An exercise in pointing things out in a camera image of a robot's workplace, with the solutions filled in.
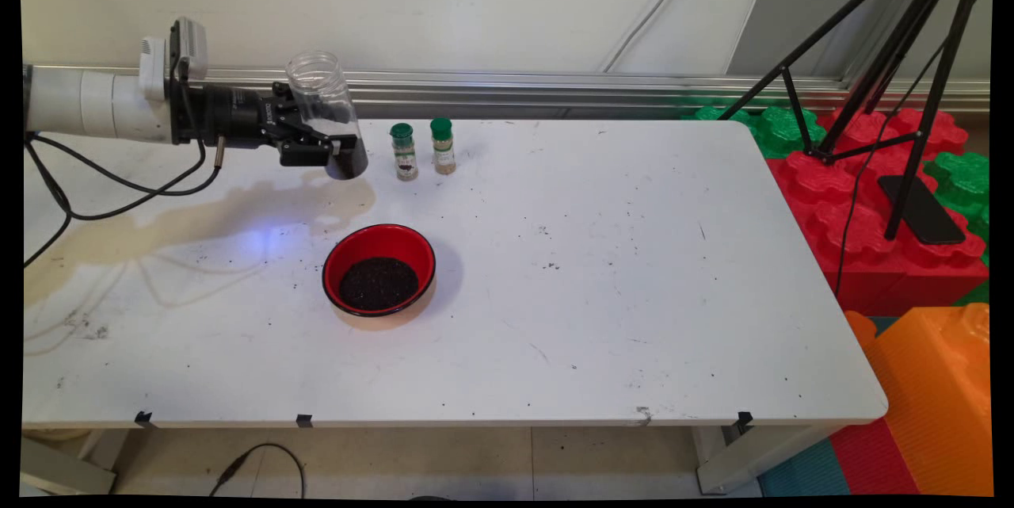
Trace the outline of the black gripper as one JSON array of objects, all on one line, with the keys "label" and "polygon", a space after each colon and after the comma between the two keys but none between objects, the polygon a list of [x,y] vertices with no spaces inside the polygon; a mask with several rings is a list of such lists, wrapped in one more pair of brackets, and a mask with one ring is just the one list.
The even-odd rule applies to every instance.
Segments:
[{"label": "black gripper", "polygon": [[[273,82],[272,95],[256,90],[209,85],[191,88],[180,82],[168,85],[171,143],[203,142],[215,146],[224,137],[225,147],[274,146],[268,125],[305,126],[318,118],[318,96],[294,90],[289,83]],[[362,140],[358,135],[319,136],[302,133],[276,144],[283,167],[361,169]]]}]

